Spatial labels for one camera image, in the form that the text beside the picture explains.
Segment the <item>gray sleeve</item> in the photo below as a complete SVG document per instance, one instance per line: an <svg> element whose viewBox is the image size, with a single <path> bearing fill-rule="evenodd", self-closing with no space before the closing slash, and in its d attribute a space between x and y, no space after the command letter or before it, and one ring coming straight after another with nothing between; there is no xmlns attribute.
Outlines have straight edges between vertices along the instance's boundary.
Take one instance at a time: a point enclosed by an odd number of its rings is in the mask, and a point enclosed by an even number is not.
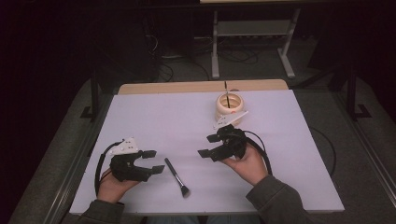
<svg viewBox="0 0 396 224"><path fill-rule="evenodd" d="M107 203L100 200L91 202L90 207L78 219L78 224L88 223L120 223L124 205Z"/></svg>
<svg viewBox="0 0 396 224"><path fill-rule="evenodd" d="M247 199L267 223L321 223L303 209L300 194L291 186L271 175L260 181L248 194Z"/></svg>

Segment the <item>black cable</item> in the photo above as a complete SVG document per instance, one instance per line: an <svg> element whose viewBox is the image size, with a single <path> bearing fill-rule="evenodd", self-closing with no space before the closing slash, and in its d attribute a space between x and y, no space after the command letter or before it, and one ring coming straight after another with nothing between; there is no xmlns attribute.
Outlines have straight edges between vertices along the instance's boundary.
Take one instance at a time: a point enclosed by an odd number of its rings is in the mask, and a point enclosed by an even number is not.
<svg viewBox="0 0 396 224"><path fill-rule="evenodd" d="M252 57L255 58L255 60L254 60L253 63L247 63L247 64L255 64L255 63L257 63L257 62L259 61L259 54L260 54L260 51L256 53L256 52L254 52L252 49L248 49L248 48L244 45L244 43L242 42L241 39L240 39L239 41L240 41L240 44L241 44L241 46L242 46L242 49L251 52L251 53L252 53Z"/></svg>
<svg viewBox="0 0 396 224"><path fill-rule="evenodd" d="M149 54L154 55L154 51L158 48L158 44L159 44L158 39L157 39L157 37L155 37L155 35L146 35L146 37L149 37L150 40L151 39L155 40L154 47L151 50L148 51Z"/></svg>
<svg viewBox="0 0 396 224"><path fill-rule="evenodd" d="M172 62L169 62L169 63L193 63L193 64L197 65L198 67L202 68L202 70L204 71L204 73L206 75L207 80L210 81L209 73L207 73L206 69L203 66L201 66L200 64L198 64L197 62L189 61L189 60L185 60L184 59L184 60L181 60L181 61L172 61Z"/></svg>
<svg viewBox="0 0 396 224"><path fill-rule="evenodd" d="M316 131L317 133L319 133L320 135L322 135L322 136L329 142L330 147L332 148L332 154L333 154L333 157L332 157L332 169L330 170L330 176L332 176L332 175L334 174L335 165L336 165L336 163L337 163L337 153L335 152L334 145L332 144L332 141L331 141L331 140L326 136L326 134L324 134L323 132L321 132L321 131L319 131L318 129L313 128L313 127L311 127L311 126L308 126L308 128L309 128L309 129L312 129L312 130L314 130L314 131Z"/></svg>
<svg viewBox="0 0 396 224"><path fill-rule="evenodd" d="M264 142L262 141L262 139L257 134L255 134L253 132L250 132L250 131L243 131L243 132L251 133L260 140L260 142L262 143L262 148L255 141L253 141L251 138L247 137L247 142L250 143L254 148L256 148L259 151L259 153L262 155L262 158L265 161L265 166L267 167L268 174L272 175L273 172L272 172L272 168L271 168L271 162L270 162L270 159L268 158L267 151L265 150L265 145L264 145Z"/></svg>
<svg viewBox="0 0 396 224"><path fill-rule="evenodd" d="M213 38L212 38L212 37L207 37L207 38L203 38L203 39L205 39L205 40L208 39L208 40L210 40L210 41L209 41L208 44L205 44L204 46L200 46L200 47L196 48L196 49L194 50L194 53L200 52L201 50L211 49L211 48L212 48L212 46L213 46Z"/></svg>
<svg viewBox="0 0 396 224"><path fill-rule="evenodd" d="M125 67L123 67L119 62L117 62L113 57L111 57L111 55L109 55L107 52L105 52L97 43L95 40L93 40L93 44L111 61L113 62L119 69L123 70L124 72L126 72L129 75L132 75L133 77L135 77L134 73L132 73L131 71L129 71L128 69L126 69Z"/></svg>
<svg viewBox="0 0 396 224"><path fill-rule="evenodd" d="M173 78L173 76L174 76L174 70L172 69L171 66L169 66L169 65L167 65L167 64L165 64L165 63L161 63L161 65L163 65L164 67L168 68L168 69L171 71L171 73L169 74L169 73L163 71L163 70L161 69L161 67L160 67L160 70L161 70L164 74L168 75L169 78L165 78L165 77L161 76L161 74L160 74L160 76L164 79L165 82L171 81L172 78Z"/></svg>
<svg viewBox="0 0 396 224"><path fill-rule="evenodd" d="M102 183L102 180L105 179L105 177L108 176L109 174L111 174L111 170L110 170L107 174L103 175L103 176L100 178L100 181L99 181L99 182Z"/></svg>
<svg viewBox="0 0 396 224"><path fill-rule="evenodd" d="M103 162L105 161L105 156L111 148L113 148L114 146L118 146L120 143L121 142L116 142L116 143L111 144L108 148L106 148L105 152L100 155L98 165L96 166L95 183L94 183L96 196L98 195L98 192L99 192L100 174L102 171Z"/></svg>
<svg viewBox="0 0 396 224"><path fill-rule="evenodd" d="M267 152L267 151L265 150L264 142L260 139L260 137L259 137L257 134L255 134L255 133L253 133L253 132L250 132L250 131L244 131L244 133L251 133L251 134L253 134L254 136L256 136L256 137L260 140L260 142L262 143L262 150L264 150L264 152Z"/></svg>
<svg viewBox="0 0 396 224"><path fill-rule="evenodd" d="M255 63L257 63L257 61L258 61L257 55L249 55L248 53L246 53L246 52L244 52L244 51L242 51L242 52L245 53L245 54L247 55L247 57L244 58L244 59L237 58L237 57L235 57L234 55L232 55L231 53L228 53L228 52L225 52L225 51L219 51L219 52L218 52L218 55L219 55L222 59L224 59L224 60L226 60L226 61L229 61L229 62L233 62L233 63L243 63L243 64L255 64ZM249 59L251 59L251 58L253 58L253 57L256 58L256 60L255 60L253 63L246 63L247 60L249 60Z"/></svg>

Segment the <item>black brush handle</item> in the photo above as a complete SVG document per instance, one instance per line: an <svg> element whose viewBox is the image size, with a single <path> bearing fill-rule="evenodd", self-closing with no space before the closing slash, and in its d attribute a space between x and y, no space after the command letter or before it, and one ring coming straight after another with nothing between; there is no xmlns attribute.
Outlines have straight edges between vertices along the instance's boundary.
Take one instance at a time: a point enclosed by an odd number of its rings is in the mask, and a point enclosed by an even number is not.
<svg viewBox="0 0 396 224"><path fill-rule="evenodd" d="M175 170L175 168L173 168L173 165L172 165L172 163L168 160L168 158L165 158L165 162L166 162L166 165L168 165L169 169L171 170L172 175L177 176L176 170Z"/></svg>
<svg viewBox="0 0 396 224"><path fill-rule="evenodd" d="M228 108L231 108L231 106L230 106L230 98L228 98L227 81L224 81L224 88L225 88L225 94L226 94L226 97L227 97L227 106L228 106Z"/></svg>

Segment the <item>metal stand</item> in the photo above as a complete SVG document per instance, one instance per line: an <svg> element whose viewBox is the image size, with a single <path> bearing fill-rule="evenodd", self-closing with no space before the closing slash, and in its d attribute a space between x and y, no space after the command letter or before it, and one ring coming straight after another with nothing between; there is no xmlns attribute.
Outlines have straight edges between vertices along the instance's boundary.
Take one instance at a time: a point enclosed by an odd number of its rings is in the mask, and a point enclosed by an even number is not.
<svg viewBox="0 0 396 224"><path fill-rule="evenodd" d="M90 106L85 106L84 111L82 112L80 118L82 119L91 119L91 122L94 122L98 115L99 108L99 90L98 90L98 82L96 80L96 73L92 72L91 76L91 101L92 101L92 112L90 113Z"/></svg>
<svg viewBox="0 0 396 224"><path fill-rule="evenodd" d="M357 121L358 118L371 118L369 111L364 105L358 105L361 110L360 113L355 112L355 99L356 99L356 73L353 69L353 65L347 63L336 64L329 69L322 71L313 77L301 82L298 85L290 87L291 90L303 89L312 83L326 77L329 74L334 74L332 80L330 81L328 87L330 91L340 91L343 85L347 82L346 89L346 112L352 118L352 120Z"/></svg>
<svg viewBox="0 0 396 224"><path fill-rule="evenodd" d="M283 67L285 68L286 75L288 75L289 78L295 78L287 53L289 50L291 39L293 38L294 29L296 28L299 15L300 15L300 9L297 8L294 10L294 15L289 25L286 43L282 49L277 49L277 53L279 54L280 60L282 61Z"/></svg>
<svg viewBox="0 0 396 224"><path fill-rule="evenodd" d="M300 9L294 9L291 20L278 21L218 21L218 12L214 12L213 19L213 51L212 77L219 79L218 36L238 35L285 35L286 42L283 48L278 49L280 60L289 78L294 78L294 72L287 56L290 41L293 37Z"/></svg>

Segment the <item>person's left hand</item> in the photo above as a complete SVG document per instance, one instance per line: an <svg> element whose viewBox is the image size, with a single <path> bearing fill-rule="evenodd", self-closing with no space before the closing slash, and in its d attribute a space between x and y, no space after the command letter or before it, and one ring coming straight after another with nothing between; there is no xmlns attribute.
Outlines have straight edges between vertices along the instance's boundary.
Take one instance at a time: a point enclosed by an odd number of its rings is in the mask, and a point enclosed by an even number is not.
<svg viewBox="0 0 396 224"><path fill-rule="evenodd" d="M120 182L110 169L104 171L102 176L97 199L108 203L117 203L126 191L140 183L140 181L133 180Z"/></svg>

